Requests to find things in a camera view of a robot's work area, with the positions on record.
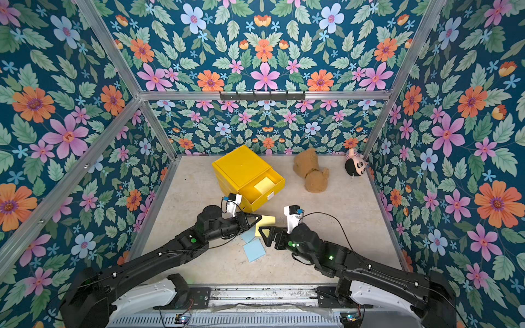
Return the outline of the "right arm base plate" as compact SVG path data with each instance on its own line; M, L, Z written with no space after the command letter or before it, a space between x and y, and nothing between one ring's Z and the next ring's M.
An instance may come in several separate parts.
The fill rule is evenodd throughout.
M340 291L337 286L318 286L315 292L320 308L362 308L351 298L350 291Z

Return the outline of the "yellow plastic drawer cabinet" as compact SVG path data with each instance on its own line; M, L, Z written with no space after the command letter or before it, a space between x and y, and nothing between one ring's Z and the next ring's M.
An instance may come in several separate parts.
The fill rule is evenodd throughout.
M212 163L224 195L240 194L242 187L272 168L247 146L240 146Z

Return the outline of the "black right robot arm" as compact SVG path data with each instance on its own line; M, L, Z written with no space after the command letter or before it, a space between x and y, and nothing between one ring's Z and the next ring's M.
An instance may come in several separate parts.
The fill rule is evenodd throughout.
M288 250L293 258L326 277L338 278L335 297L340 305L384 308L409 315L423 327L455 327L455 295L443 274L412 273L359 255L342 245L322 240L306 224L293 230L261 226L264 243Z

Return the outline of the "yellow sticky note pad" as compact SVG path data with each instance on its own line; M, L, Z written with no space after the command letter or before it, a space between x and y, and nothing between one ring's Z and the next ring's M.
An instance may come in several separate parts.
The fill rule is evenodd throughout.
M274 226L275 224L276 218L274 216L263 215L261 221L259 221L255 226L255 237L261 237L261 233L259 232L260 227Z
M275 187L275 183L268 177L264 177L261 181L255 184L254 188L260 193L265 194Z

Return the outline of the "yellow top drawer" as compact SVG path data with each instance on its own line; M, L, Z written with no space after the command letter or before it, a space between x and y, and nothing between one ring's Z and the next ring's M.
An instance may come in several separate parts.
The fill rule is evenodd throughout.
M282 191L285 185L283 176L272 168L268 169L240 189L241 208L248 213L257 211Z

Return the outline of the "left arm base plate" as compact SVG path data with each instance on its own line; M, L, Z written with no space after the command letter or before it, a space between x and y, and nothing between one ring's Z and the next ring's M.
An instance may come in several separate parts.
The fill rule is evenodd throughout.
M211 300L211 288L189 287L177 292L163 310L202 310L207 309Z

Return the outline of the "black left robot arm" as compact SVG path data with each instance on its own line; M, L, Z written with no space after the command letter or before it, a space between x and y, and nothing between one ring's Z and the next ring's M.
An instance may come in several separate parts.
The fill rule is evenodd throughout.
M150 284L147 280L198 258L209 250L210 241L249 231L261 219L243 211L225 218L220 206L206 206L192 227L156 250L109 269L83 270L60 304L64 326L106 327L147 308L185 305L189 287L181 275Z

